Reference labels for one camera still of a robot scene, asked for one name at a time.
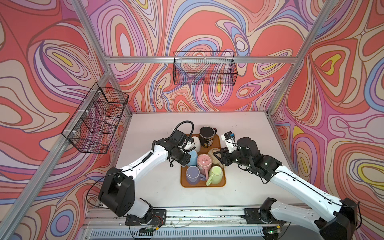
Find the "light blue mug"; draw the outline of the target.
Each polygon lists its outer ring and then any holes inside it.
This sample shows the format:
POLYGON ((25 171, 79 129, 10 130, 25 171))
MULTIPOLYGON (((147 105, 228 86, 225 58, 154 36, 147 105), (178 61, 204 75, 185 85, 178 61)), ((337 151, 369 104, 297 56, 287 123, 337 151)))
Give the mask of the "light blue mug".
POLYGON ((188 154, 191 156, 190 158, 190 162, 187 164, 188 167, 190 166, 197 166, 197 162, 198 162, 198 153, 195 151, 195 150, 192 150, 190 152, 188 152, 188 154))

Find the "white mug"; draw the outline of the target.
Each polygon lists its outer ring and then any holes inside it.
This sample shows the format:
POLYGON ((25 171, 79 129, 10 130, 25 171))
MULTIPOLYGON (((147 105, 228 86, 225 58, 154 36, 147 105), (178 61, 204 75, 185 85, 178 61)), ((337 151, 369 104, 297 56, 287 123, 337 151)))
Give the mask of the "white mug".
POLYGON ((187 145, 184 147, 184 150, 187 152, 196 151, 198 153, 201 150, 200 139, 196 136, 191 137, 187 141, 187 145))

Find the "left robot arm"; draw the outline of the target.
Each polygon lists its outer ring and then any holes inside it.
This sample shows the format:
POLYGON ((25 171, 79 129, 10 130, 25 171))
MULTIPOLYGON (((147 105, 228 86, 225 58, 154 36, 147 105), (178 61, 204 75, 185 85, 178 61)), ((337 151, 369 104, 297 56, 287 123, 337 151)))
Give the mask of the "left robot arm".
POLYGON ((151 150, 133 163, 107 171, 98 196, 99 201, 118 217, 128 214, 144 218, 151 206, 136 197, 135 184, 167 160, 186 166, 191 155, 179 148, 176 142, 167 139, 153 141, 151 150))

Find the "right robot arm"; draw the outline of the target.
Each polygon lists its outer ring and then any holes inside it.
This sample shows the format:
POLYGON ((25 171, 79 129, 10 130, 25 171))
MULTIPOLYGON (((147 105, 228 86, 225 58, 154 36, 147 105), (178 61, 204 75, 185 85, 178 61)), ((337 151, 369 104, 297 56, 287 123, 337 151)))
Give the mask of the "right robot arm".
POLYGON ((257 213, 249 213, 247 221, 258 217, 265 224, 289 222, 320 234, 324 240, 350 240, 362 226, 360 203, 349 198, 341 200, 308 183, 279 160, 261 154, 257 143, 249 137, 236 140, 228 132, 221 139, 226 147, 214 155, 222 165, 236 164, 240 170, 260 178, 263 184, 275 184, 309 206, 299 208, 267 198, 257 213))

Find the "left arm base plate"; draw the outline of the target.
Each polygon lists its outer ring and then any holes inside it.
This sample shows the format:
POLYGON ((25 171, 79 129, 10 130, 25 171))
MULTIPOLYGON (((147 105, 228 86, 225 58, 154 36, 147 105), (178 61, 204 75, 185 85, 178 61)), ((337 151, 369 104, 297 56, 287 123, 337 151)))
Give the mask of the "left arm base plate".
POLYGON ((161 227, 166 223, 167 210, 154 209, 149 210, 142 218, 134 215, 126 217, 126 226, 144 226, 144 227, 161 227))

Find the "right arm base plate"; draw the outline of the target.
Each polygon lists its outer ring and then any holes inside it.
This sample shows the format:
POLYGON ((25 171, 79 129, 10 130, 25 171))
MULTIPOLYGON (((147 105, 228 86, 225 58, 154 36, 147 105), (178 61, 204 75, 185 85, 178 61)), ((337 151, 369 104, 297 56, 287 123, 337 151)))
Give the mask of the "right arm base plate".
POLYGON ((286 221, 277 220, 272 216, 270 211, 260 208, 245 208, 244 214, 241 215, 241 218, 246 220, 247 224, 275 224, 275 225, 284 225, 286 221))

